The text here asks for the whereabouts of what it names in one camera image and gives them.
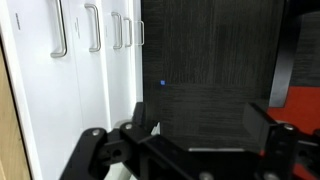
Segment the cabinet handle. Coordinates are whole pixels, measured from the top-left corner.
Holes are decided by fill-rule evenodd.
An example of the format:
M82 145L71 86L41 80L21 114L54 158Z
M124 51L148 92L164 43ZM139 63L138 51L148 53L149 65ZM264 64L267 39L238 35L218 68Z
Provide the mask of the cabinet handle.
M141 24L141 35L142 35L141 43L138 45L142 46L142 45L144 45L144 23L143 23L143 21L138 21L138 23Z
M122 48L122 21L121 21L121 15L117 12L112 12L111 13L112 16L117 16L118 19L119 19L119 38L118 38L118 41L119 43L116 43L114 46L113 46L113 49L121 49Z
M101 40L100 40L100 26L99 26L99 16L98 16L98 9L97 6L93 4L85 4L85 8L92 8L94 10L94 17L95 17L95 24L96 24L96 41L97 41L97 47L95 48L89 48L90 52L97 52L101 48Z
M61 42L61 51L60 52L53 52L51 53L52 58L61 58L67 54L67 42L66 42L66 35L65 29L63 24L63 15L62 15L62 7L61 1L56 0L56 9L58 15L58 25L59 25L59 34L60 34L60 42Z
M129 40L130 40L130 43L126 44L125 47L130 47L130 46L132 46L132 21L128 17L123 18L123 20L124 21L127 20L129 22Z

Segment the white cabinet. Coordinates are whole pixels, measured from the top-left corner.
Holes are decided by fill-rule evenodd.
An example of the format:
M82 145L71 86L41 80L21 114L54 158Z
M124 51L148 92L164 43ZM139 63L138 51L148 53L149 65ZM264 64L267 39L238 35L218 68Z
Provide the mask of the white cabinet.
M78 71L79 93L85 128L107 128L100 38L99 6L93 0L70 0L70 14Z
M58 179L83 130L111 130L142 100L136 2L0 0L1 38L33 179Z
M19 113L28 116L20 120L30 120L33 131L33 137L25 134L26 142L30 143L27 144L28 154L35 158L30 161L38 161L35 164L39 167L32 166L38 169L37 175L57 178L82 129L77 69L69 48L73 43L68 3L61 4L63 30L59 27L60 10L55 1L7 2L18 58L17 62L10 62L14 59L7 54L10 73L20 71L24 97L15 94L17 98L26 99L25 109L19 104L18 108ZM67 52L63 57L53 58L51 53L63 52L64 42L60 37L64 35L60 34L60 28L65 32Z
M134 109L134 86L131 71L132 59L130 44L129 0L102 1L106 45L106 66L108 73L108 92L110 101L111 126L118 121L131 118Z

